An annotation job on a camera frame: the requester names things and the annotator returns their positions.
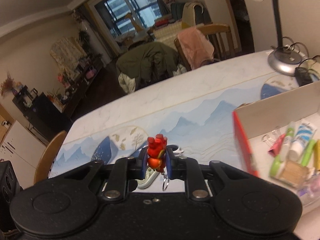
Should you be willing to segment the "pink cloth on chair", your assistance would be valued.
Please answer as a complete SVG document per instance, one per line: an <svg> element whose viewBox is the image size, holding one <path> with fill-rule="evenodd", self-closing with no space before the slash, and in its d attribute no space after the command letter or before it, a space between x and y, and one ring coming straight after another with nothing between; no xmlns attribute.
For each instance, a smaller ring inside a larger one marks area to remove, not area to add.
<svg viewBox="0 0 320 240"><path fill-rule="evenodd" d="M177 40L192 70L214 62L214 46L198 28L190 27L180 31Z"/></svg>

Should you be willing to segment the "olive green jacket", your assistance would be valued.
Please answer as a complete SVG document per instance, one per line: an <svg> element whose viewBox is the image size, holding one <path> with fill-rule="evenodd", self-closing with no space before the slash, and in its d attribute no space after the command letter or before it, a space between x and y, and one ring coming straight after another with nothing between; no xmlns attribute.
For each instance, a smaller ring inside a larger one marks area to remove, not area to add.
<svg viewBox="0 0 320 240"><path fill-rule="evenodd" d="M178 52L161 42L149 42L121 55L116 62L118 82L127 94L179 74Z"/></svg>

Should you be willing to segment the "black power adapter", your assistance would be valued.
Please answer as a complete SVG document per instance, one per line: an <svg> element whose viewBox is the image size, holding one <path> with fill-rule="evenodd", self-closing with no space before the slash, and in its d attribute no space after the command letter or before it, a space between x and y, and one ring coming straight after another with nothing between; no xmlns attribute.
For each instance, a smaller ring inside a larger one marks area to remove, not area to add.
<svg viewBox="0 0 320 240"><path fill-rule="evenodd" d="M308 85L312 83L312 78L306 68L303 67L296 67L295 68L295 78L299 85L302 87L304 85Z"/></svg>

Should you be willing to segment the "pink binder clip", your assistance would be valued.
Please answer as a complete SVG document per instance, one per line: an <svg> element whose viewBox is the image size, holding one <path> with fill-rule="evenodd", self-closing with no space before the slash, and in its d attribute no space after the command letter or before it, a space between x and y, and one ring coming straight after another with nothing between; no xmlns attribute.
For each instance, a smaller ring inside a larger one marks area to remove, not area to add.
<svg viewBox="0 0 320 240"><path fill-rule="evenodd" d="M272 157L276 157L281 149L285 133L280 132L279 126L277 126L271 133L273 137L271 137L269 134L265 134L262 136L261 141L270 147L268 153Z"/></svg>

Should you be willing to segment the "mint correction tape dispenser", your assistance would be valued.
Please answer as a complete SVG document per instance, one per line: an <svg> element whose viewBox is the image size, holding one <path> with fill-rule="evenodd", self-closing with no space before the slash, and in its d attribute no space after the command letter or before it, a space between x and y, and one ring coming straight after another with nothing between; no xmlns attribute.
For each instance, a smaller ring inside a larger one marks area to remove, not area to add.
<svg viewBox="0 0 320 240"><path fill-rule="evenodd" d="M137 187L141 190L147 189L155 181L160 173L152 168L148 167L145 173L145 178L142 180L137 179Z"/></svg>

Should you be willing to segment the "silver desk lamp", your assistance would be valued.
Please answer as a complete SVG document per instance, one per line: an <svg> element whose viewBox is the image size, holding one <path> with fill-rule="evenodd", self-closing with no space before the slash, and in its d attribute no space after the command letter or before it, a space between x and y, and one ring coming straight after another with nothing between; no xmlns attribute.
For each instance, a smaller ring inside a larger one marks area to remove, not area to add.
<svg viewBox="0 0 320 240"><path fill-rule="evenodd" d="M269 66L276 72L287 76L294 76L295 69L303 61L300 53L295 52L293 49L283 45L283 33L281 29L279 1L272 0L274 22L276 25L277 33L277 47L268 55L267 61Z"/></svg>

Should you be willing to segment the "white sunglasses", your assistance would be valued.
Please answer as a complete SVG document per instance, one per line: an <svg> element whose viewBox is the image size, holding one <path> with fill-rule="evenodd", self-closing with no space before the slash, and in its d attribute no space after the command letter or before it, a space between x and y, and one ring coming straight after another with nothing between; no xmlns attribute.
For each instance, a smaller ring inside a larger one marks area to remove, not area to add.
<svg viewBox="0 0 320 240"><path fill-rule="evenodd" d="M184 153L184 150L182 150L182 148L177 144L170 144L167 146L167 148L172 149L174 155L177 157L181 156Z"/></svg>

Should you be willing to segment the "blue mountain table mat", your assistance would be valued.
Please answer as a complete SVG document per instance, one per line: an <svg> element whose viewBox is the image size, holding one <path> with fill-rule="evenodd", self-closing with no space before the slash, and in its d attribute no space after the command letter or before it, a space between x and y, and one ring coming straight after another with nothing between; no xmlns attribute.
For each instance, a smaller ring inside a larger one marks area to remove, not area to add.
<svg viewBox="0 0 320 240"><path fill-rule="evenodd" d="M185 103L157 111L122 125L107 128L60 148L49 177L100 159L113 164L123 157L136 157L159 133L178 153L201 164L220 160L241 168L233 139L232 112L255 102L298 87L294 77L274 73L218 90Z"/></svg>

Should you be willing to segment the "wooden chair pink cloth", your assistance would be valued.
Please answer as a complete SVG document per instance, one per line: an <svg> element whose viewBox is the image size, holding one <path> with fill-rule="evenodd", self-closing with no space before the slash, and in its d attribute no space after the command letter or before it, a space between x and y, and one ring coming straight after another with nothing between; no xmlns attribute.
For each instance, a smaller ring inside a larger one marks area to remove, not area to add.
<svg viewBox="0 0 320 240"><path fill-rule="evenodd" d="M229 57L235 57L235 48L231 28L229 25L225 23L210 23L195 27L198 28L207 38L207 40L210 41L214 46L214 62L223 61L228 59ZM177 38L175 38L174 40L174 45L183 61L183 65L187 68L188 71L191 71L192 69L190 67L190 64L186 60Z"/></svg>

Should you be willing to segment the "toothpick jar green lid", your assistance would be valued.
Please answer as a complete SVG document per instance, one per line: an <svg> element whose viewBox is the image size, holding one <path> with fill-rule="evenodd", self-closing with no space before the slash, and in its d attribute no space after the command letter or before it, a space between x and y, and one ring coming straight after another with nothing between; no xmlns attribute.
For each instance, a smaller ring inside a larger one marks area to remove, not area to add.
<svg viewBox="0 0 320 240"><path fill-rule="evenodd" d="M293 188L300 187L307 179L309 169L291 160L281 161L280 156L276 156L271 165L269 176L281 181Z"/></svg>

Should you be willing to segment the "yellow small box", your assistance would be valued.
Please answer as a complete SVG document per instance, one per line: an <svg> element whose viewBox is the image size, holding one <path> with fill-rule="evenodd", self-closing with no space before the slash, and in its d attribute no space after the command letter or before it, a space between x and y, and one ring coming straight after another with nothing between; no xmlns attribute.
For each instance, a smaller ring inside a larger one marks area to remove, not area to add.
<svg viewBox="0 0 320 240"><path fill-rule="evenodd" d="M317 172L320 171L320 140L313 147L313 166Z"/></svg>

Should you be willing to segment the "dark tv cabinet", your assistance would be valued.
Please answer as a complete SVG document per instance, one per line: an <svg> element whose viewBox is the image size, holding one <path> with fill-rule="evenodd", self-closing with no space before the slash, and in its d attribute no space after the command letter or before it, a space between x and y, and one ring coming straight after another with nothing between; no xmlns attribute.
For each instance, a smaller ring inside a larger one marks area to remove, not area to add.
<svg viewBox="0 0 320 240"><path fill-rule="evenodd" d="M24 86L12 101L31 128L51 140L57 133L70 129L72 114L103 67L102 60L96 58L84 67L79 66L80 72L74 82L64 90L53 89L39 94L35 88L29 90Z"/></svg>

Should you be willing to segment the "blue white cream tube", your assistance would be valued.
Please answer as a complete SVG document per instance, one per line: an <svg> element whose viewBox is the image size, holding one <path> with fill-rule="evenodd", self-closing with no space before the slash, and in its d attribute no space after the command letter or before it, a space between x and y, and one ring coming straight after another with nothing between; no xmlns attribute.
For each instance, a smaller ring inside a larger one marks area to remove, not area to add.
<svg viewBox="0 0 320 240"><path fill-rule="evenodd" d="M317 127L314 124L305 119L301 120L297 133L287 154L289 160L298 161L300 159L302 153L307 147L309 141L313 138L316 131Z"/></svg>

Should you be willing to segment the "red figurine keychain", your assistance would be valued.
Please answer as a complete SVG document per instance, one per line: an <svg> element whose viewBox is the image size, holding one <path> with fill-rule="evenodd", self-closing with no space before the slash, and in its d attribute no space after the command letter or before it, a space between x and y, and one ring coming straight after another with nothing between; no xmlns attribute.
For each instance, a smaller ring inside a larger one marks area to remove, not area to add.
<svg viewBox="0 0 320 240"><path fill-rule="evenodd" d="M163 134L157 134L155 137L148 137L148 166L159 172L163 176L162 190L168 188L170 179L166 175L164 169L166 167L166 152L168 139Z"/></svg>

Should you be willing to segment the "red white cardboard box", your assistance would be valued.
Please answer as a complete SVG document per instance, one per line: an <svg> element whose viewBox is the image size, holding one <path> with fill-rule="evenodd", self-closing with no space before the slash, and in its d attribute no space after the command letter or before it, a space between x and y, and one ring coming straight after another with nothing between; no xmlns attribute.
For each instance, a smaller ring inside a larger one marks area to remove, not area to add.
<svg viewBox="0 0 320 240"><path fill-rule="evenodd" d="M245 171L319 207L319 82L242 106L234 136Z"/></svg>

